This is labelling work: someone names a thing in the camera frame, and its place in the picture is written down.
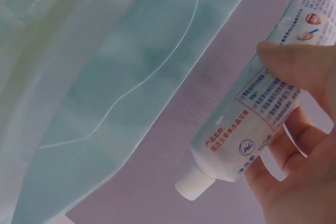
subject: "clear plastic bag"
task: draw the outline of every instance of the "clear plastic bag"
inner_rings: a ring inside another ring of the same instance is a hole
[[[0,223],[30,163],[14,224],[43,223],[110,179],[239,2],[1,0]]]

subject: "logo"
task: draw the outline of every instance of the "logo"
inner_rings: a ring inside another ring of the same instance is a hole
[[[255,147],[256,144],[252,140],[244,140],[239,145],[239,153],[241,156],[246,157],[253,152]]]

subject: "gray background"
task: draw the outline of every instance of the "gray background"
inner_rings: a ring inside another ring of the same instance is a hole
[[[243,0],[124,168],[67,216],[76,224],[264,223],[260,206],[243,178],[236,183],[217,181],[194,202],[183,199],[174,183],[193,162],[190,139],[289,2]],[[331,129],[331,122],[316,105],[311,106],[309,96],[301,102],[317,126]],[[263,158],[281,178],[267,151]]]

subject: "toothpaste tube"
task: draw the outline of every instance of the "toothpaste tube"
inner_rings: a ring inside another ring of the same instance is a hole
[[[268,40],[334,45],[335,0],[292,0]],[[300,92],[272,76],[255,56],[193,138],[196,165],[176,183],[177,191],[194,200],[216,179],[236,181],[282,127]]]

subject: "tube cap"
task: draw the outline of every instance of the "tube cap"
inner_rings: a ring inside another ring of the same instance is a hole
[[[195,200],[215,181],[202,173],[196,166],[192,166],[175,184],[175,188],[184,198]]]

